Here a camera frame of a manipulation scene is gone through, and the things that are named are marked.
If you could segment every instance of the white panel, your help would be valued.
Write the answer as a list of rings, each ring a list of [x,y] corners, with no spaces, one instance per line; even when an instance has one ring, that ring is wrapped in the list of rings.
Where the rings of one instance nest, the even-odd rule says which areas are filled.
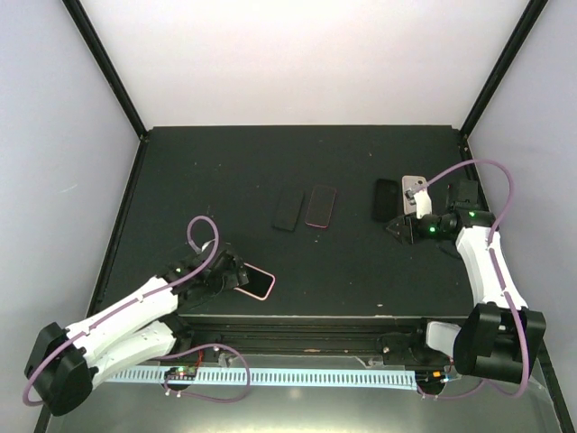
[[[527,0],[85,0],[147,127],[460,127]]]
[[[83,318],[138,140],[59,1],[0,0],[0,430],[38,332]],[[35,392],[32,399],[37,400]]]
[[[502,224],[509,269],[531,309],[547,320],[545,342],[577,421],[577,2],[549,2],[472,134],[476,157],[506,164],[517,196]],[[507,181],[481,168],[499,210]]]

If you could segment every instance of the black table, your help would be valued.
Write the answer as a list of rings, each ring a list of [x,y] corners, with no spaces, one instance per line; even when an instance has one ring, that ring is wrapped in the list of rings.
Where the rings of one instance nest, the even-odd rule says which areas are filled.
[[[371,220],[376,179],[432,178],[461,161],[450,126],[157,127],[151,131],[99,308],[190,252],[188,221],[212,217],[243,259],[277,277],[268,300],[224,293],[199,315],[468,316],[461,262],[434,242],[399,244]],[[430,189],[442,212],[446,185]],[[330,226],[306,226],[315,185],[337,189]],[[284,187],[306,193],[294,233],[271,227]],[[199,242],[212,239],[207,225]]]

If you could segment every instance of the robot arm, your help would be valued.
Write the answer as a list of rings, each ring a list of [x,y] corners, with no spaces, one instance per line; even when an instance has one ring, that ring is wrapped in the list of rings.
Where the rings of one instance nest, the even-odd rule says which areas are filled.
[[[29,379],[37,374],[34,389],[52,415],[74,410],[100,383],[132,365],[190,347],[192,333],[173,313],[190,309],[199,294],[215,296],[248,282],[244,263],[230,245],[219,247],[209,263],[207,246],[98,314],[65,329],[51,323],[41,330],[24,374]],[[170,285],[201,267],[195,278]]]
[[[499,232],[493,234],[488,245],[495,216],[479,210],[477,191],[477,182],[468,180],[450,188],[448,213],[442,216],[432,214],[426,189],[406,193],[417,204],[417,214],[408,216],[410,240],[453,241],[463,258],[475,305],[463,327],[430,321],[426,345],[453,358],[458,373],[519,383],[523,370],[521,351],[504,293],[510,295],[523,323],[529,372],[543,340],[545,318],[542,313],[529,310],[518,293],[501,251]]]

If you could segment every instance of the phone screen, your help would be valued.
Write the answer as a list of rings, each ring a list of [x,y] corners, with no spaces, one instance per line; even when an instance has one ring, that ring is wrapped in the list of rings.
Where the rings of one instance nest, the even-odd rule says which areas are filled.
[[[379,179],[375,182],[372,202],[372,219],[387,223],[399,214],[399,190],[395,180]]]
[[[336,189],[316,185],[310,198],[305,223],[312,227],[327,228],[333,213],[335,196]]]
[[[244,266],[246,266],[249,282],[234,289],[258,300],[267,299],[276,282],[274,275],[248,263],[245,263]]]

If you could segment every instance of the gray smartphone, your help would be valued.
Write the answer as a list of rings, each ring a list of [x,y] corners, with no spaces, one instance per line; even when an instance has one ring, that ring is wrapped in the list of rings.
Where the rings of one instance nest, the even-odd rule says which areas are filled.
[[[405,215],[417,212],[417,203],[414,199],[408,199],[405,195],[407,189],[411,189],[418,185],[423,185],[426,183],[426,179],[423,176],[403,176],[401,180],[401,187],[403,188],[403,212]]]

